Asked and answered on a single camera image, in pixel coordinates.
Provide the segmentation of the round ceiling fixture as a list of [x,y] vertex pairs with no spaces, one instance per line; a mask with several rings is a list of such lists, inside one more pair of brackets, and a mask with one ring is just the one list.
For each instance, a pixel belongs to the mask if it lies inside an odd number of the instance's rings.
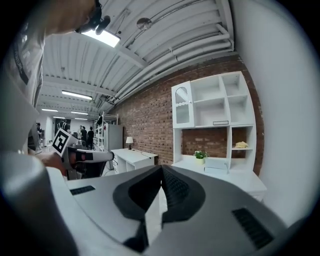
[[138,27],[139,30],[146,31],[151,28],[152,21],[147,17],[142,17],[136,22],[136,26]]

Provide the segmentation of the white flat box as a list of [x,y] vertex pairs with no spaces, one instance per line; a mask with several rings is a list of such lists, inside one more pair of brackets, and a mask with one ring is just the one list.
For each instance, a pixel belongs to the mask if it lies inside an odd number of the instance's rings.
[[225,160],[207,158],[204,163],[204,172],[213,175],[227,175],[229,170]]

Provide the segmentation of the person's torso beige shirt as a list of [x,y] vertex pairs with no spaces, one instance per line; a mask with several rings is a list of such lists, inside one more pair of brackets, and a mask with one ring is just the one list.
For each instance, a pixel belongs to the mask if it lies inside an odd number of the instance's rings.
[[43,85],[45,29],[29,17],[0,65],[0,151],[41,153],[36,119]]

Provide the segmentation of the white shelving unit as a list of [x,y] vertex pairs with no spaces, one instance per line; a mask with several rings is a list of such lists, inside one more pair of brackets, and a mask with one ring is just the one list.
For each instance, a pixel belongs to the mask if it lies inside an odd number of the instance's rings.
[[[248,85],[241,71],[191,80],[194,127],[173,128],[173,163],[195,160],[195,151],[206,159],[225,160],[228,170],[254,170],[257,126]],[[228,121],[229,125],[213,125]],[[235,148],[246,142],[248,148]]]

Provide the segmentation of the person's left hand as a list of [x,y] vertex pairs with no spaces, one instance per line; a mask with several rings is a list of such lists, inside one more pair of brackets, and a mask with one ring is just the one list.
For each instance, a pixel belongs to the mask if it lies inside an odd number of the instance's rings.
[[64,177],[67,176],[67,172],[66,172],[66,169],[63,165],[62,159],[57,153],[55,153],[55,152],[41,153],[39,156],[39,159],[42,161],[42,163],[46,167],[56,168],[61,172],[61,174]]

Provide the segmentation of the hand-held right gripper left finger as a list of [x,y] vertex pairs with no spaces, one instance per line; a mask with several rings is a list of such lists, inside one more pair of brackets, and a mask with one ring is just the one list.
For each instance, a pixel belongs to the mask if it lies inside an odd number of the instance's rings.
[[68,181],[74,199],[115,242],[143,252],[162,231],[160,166]]

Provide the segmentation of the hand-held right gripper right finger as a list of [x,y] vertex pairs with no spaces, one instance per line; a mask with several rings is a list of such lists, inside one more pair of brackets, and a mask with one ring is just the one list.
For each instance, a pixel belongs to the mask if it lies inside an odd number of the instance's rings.
[[265,205],[238,186],[164,165],[167,211],[147,256],[261,256],[286,230]]

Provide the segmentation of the white glass-panel cabinet door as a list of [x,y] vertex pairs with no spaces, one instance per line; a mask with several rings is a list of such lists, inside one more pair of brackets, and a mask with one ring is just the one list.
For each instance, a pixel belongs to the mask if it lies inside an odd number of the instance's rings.
[[174,129],[195,127],[191,82],[186,81],[171,88],[172,123]]

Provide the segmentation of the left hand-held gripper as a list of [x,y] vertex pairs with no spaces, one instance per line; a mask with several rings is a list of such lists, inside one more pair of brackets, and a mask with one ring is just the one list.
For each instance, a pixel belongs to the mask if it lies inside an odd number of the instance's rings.
[[85,149],[80,140],[61,128],[54,137],[52,148],[61,157],[67,180],[100,177],[105,169],[105,162],[114,159],[112,151]]

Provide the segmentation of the long ceiling light tube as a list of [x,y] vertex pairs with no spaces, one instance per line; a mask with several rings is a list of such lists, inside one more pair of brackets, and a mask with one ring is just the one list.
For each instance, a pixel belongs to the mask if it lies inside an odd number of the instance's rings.
[[85,100],[88,100],[88,101],[91,101],[93,99],[91,96],[80,94],[80,93],[75,93],[75,92],[71,92],[71,91],[66,91],[66,90],[62,90],[61,93],[63,95],[76,97],[76,98],[81,98],[81,99],[85,99]]

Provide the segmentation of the white ceiling pipe bundle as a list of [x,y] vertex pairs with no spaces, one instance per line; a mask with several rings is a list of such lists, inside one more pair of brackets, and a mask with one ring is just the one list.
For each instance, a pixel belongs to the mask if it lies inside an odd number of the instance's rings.
[[193,41],[182,47],[174,49],[145,67],[131,80],[129,80],[129,82],[127,82],[120,89],[120,91],[109,100],[109,102],[113,104],[117,103],[136,86],[144,83],[145,80],[148,80],[154,75],[160,74],[185,60],[212,52],[214,50],[232,47],[233,43],[231,34],[220,24],[217,24],[216,28],[220,34]]

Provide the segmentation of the ceiling panel light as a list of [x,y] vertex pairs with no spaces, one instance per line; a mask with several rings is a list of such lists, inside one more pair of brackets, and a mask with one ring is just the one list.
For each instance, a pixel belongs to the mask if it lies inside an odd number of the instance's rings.
[[102,42],[112,48],[115,48],[117,44],[120,41],[120,38],[116,35],[113,35],[112,33],[109,33],[108,31],[103,30],[101,34],[97,34],[96,30],[90,30],[87,32],[82,33],[82,35],[85,35],[87,37],[90,37],[92,39],[95,39],[99,42]]

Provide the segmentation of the green potted plant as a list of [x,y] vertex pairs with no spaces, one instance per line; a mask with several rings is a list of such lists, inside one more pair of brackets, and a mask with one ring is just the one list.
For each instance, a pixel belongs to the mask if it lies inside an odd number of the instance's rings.
[[205,164],[205,158],[208,157],[207,153],[205,151],[196,150],[193,154],[195,156],[195,161],[199,165]]

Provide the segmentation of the white metal rack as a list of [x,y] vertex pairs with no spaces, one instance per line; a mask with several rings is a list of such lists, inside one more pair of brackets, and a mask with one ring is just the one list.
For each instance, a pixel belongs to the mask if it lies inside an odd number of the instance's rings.
[[94,121],[94,137],[93,146],[97,151],[104,152],[104,132],[107,130],[107,125],[118,125],[119,115],[107,114],[104,111],[99,114],[99,118]]

